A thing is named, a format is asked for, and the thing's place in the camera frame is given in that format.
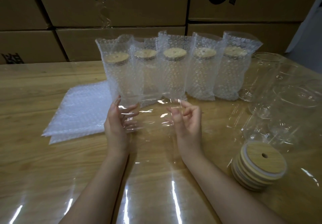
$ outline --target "cardboard box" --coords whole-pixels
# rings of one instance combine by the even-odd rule
[[[0,3],[1,31],[48,28],[36,0],[0,0]]]
[[[303,21],[315,0],[190,0],[189,20]]]
[[[55,27],[180,26],[188,0],[42,0]]]
[[[247,32],[263,43],[258,52],[283,54],[299,26],[300,23],[189,24],[187,35],[201,32],[222,37],[224,31]]]
[[[137,38],[157,37],[159,31],[184,35],[185,27],[134,27],[108,29],[58,29],[57,34],[70,61],[101,60],[95,43],[97,38],[115,39],[122,34],[132,34]]]
[[[0,64],[66,61],[53,31],[0,32],[0,53]]]

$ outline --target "left hand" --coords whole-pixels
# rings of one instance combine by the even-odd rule
[[[125,128],[134,123],[132,120],[127,119],[139,114],[139,112],[132,112],[138,105],[134,104],[126,109],[120,109],[120,102],[121,96],[118,96],[110,106],[104,123],[105,135],[109,144],[110,153],[129,154],[129,140]]]

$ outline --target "right hand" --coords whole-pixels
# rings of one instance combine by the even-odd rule
[[[201,149],[201,109],[187,101],[181,101],[185,108],[183,114],[176,108],[167,108],[172,114],[172,120],[177,135],[177,144],[183,161],[203,155]]]

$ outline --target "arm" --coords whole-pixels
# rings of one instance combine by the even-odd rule
[[[223,223],[285,223],[209,161],[201,149],[201,110],[182,101],[185,112],[172,113],[183,162],[195,177]]]
[[[120,111],[120,97],[111,104],[104,123],[109,152],[98,172],[66,213],[60,224],[110,223],[115,200],[129,154],[129,142],[124,127],[126,119],[137,114],[123,115],[135,105]]]

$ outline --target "bubble wrap bag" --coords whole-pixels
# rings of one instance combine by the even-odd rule
[[[143,95],[139,102],[142,108],[162,97],[156,41],[157,38],[135,38],[131,46],[136,76],[143,80]]]
[[[42,136],[57,143],[104,131],[112,103],[107,81],[69,89]]]
[[[190,60],[191,37],[158,34],[158,60],[161,64],[162,90],[169,98],[186,100],[185,80]]]
[[[121,35],[117,39],[95,40],[101,53],[106,78],[113,97],[122,96],[121,104],[129,106],[136,104],[131,98],[138,98],[143,92],[142,76],[137,74],[133,62],[134,52],[132,44],[134,37],[132,35]]]
[[[227,47],[223,52],[218,76],[213,92],[216,97],[236,100],[254,53],[262,43],[253,35],[243,32],[224,31],[223,42]]]
[[[211,34],[193,33],[191,60],[186,80],[187,93],[201,100],[215,100],[215,83],[226,42]]]

